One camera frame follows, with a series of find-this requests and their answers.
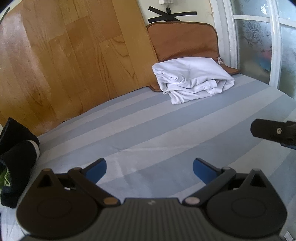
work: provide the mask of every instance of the white butterfly sticker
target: white butterfly sticker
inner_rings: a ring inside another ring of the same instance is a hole
[[[261,12],[263,12],[265,15],[267,15],[266,8],[267,8],[267,6],[264,4],[260,9]]]

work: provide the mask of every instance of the bed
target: bed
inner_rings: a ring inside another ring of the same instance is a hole
[[[121,201],[182,200],[204,186],[192,170],[196,157],[237,172],[260,168],[288,209],[285,233],[296,216],[296,151],[253,137],[250,126],[256,118],[295,120],[296,102],[258,80],[234,78],[222,94],[179,105],[142,88],[63,122],[39,137],[31,182],[43,168],[62,173],[103,157],[107,172],[98,185]],[[3,240],[23,236],[15,210],[1,208],[1,232]]]

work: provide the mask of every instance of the ribbed gray panel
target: ribbed gray panel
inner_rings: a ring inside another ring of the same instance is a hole
[[[228,236],[204,218],[198,208],[184,207],[178,199],[126,199],[104,209],[83,233],[63,241],[247,241]],[[259,239],[280,241],[279,237]],[[22,241],[46,241],[25,237]]]

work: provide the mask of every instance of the white band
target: white band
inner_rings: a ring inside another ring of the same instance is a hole
[[[35,148],[35,150],[36,150],[36,156],[37,156],[36,161],[37,161],[38,158],[39,158],[39,156],[40,156],[39,146],[38,146],[37,143],[34,142],[34,141],[31,141],[31,140],[30,140],[29,142],[31,142],[31,143],[33,144],[33,146],[34,146],[34,148]]]

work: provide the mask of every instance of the white electrical box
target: white electrical box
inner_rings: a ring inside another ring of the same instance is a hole
[[[159,4],[161,5],[170,5],[173,4],[173,0],[159,0]]]

